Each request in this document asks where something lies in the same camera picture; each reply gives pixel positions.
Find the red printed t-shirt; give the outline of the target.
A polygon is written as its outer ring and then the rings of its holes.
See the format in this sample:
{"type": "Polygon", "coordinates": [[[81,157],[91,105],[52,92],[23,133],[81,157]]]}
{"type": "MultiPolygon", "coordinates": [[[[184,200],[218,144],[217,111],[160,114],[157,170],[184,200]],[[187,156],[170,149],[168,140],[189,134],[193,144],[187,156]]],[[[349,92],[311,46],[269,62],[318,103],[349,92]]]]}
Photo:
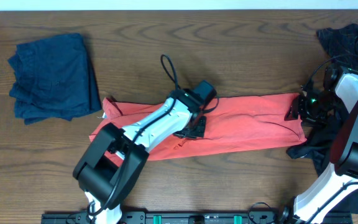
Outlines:
{"type": "Polygon", "coordinates": [[[150,161],[296,146],[306,141],[301,120],[285,120],[296,93],[214,99],[201,139],[169,136],[150,161]]]}

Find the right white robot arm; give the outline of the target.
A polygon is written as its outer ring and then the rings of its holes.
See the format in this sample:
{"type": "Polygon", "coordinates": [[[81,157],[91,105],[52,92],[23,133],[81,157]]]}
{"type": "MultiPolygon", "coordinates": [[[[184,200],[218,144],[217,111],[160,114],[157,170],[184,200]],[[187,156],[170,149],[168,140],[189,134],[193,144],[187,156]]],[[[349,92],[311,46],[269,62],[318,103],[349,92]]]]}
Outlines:
{"type": "Polygon", "coordinates": [[[319,93],[309,80],[285,119],[301,118],[314,127],[322,127],[328,124],[328,113],[335,103],[349,115],[334,137],[325,170],[284,208],[280,223],[322,223],[337,204],[358,190],[358,71],[331,65],[325,71],[323,86],[324,91],[319,93]]]}

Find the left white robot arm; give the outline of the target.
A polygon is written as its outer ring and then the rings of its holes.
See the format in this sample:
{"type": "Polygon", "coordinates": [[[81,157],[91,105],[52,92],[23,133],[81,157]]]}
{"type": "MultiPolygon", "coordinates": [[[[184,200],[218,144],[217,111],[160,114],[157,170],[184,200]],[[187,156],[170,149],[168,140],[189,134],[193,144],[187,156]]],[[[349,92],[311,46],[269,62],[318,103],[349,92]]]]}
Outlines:
{"type": "Polygon", "coordinates": [[[121,128],[103,126],[73,170],[88,198],[87,222],[117,223],[120,204],[134,188],[151,150],[194,125],[215,96],[213,88],[177,89],[144,119],[121,128]]]}

